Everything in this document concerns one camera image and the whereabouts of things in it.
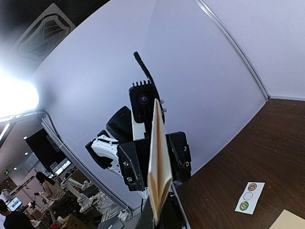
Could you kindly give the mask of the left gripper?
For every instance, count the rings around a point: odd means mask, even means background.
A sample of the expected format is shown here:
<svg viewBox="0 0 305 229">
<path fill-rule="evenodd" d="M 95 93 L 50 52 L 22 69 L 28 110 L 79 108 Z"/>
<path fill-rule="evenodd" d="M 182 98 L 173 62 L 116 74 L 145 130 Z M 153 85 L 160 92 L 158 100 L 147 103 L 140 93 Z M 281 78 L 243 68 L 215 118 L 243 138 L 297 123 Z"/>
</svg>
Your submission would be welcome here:
<svg viewBox="0 0 305 229">
<path fill-rule="evenodd" d="M 191 154 L 184 132 L 166 134 L 173 181 L 186 182 L 191 177 Z M 130 191 L 144 191 L 150 157 L 150 138 L 120 144 L 118 159 L 125 184 Z"/>
</svg>

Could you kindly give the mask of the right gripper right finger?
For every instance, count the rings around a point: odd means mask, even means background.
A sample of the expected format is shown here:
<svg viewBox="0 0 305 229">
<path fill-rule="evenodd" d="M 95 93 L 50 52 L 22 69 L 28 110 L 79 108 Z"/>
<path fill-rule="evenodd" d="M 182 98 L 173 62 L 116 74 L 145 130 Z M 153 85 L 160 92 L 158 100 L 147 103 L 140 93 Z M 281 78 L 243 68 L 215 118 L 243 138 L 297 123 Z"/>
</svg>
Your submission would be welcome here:
<svg viewBox="0 0 305 229">
<path fill-rule="evenodd" d="M 190 224 L 177 195 L 170 191 L 163 206 L 158 229 L 190 229 Z"/>
</svg>

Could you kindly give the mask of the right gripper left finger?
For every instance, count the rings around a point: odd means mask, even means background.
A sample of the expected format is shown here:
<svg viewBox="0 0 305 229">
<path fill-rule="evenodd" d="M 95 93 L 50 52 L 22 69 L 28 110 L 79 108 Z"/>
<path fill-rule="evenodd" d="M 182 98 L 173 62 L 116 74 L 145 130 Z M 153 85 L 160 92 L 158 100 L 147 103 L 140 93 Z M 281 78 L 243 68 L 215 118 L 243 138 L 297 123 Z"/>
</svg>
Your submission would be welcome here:
<svg viewBox="0 0 305 229">
<path fill-rule="evenodd" d="M 155 222 L 153 217 L 153 210 L 151 207 L 150 199 L 147 201 L 143 207 L 139 220 L 136 224 L 136 229 L 153 229 L 155 228 Z"/>
</svg>

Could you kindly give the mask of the letter sheet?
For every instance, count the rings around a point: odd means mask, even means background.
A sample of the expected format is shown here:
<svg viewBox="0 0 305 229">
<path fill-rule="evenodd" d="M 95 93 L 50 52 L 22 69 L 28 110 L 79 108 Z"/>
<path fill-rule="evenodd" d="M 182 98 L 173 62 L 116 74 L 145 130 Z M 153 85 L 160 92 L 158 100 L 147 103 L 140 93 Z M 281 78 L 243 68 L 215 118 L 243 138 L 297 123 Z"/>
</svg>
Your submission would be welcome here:
<svg viewBox="0 0 305 229">
<path fill-rule="evenodd" d="M 153 221 L 156 226 L 160 222 L 162 208 L 167 199 L 172 180 L 173 176 L 161 106 L 159 100 L 155 99 L 147 181 Z"/>
</svg>

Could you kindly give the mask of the brown paper envelope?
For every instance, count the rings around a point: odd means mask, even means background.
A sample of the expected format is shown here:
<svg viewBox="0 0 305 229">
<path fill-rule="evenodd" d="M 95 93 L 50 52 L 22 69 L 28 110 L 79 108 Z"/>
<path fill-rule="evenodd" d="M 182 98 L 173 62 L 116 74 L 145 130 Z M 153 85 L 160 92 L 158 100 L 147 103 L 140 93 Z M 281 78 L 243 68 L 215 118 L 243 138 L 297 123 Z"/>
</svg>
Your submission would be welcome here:
<svg viewBox="0 0 305 229">
<path fill-rule="evenodd" d="M 269 229 L 305 229 L 305 220 L 284 209 Z"/>
</svg>

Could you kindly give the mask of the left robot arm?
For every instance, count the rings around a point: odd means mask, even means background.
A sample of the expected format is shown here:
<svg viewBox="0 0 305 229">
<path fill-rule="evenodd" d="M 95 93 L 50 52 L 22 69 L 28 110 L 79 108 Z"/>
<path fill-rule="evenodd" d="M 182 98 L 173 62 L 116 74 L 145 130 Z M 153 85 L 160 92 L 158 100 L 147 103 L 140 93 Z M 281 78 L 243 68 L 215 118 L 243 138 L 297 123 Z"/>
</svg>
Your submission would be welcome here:
<svg viewBox="0 0 305 229">
<path fill-rule="evenodd" d="M 186 134 L 166 134 L 173 181 L 185 182 L 191 177 L 191 155 Z M 144 191 L 150 154 L 150 138 L 134 140 L 132 137 L 132 112 L 124 106 L 117 111 L 98 133 L 97 138 L 85 147 L 102 169 L 123 177 L 130 191 Z"/>
</svg>

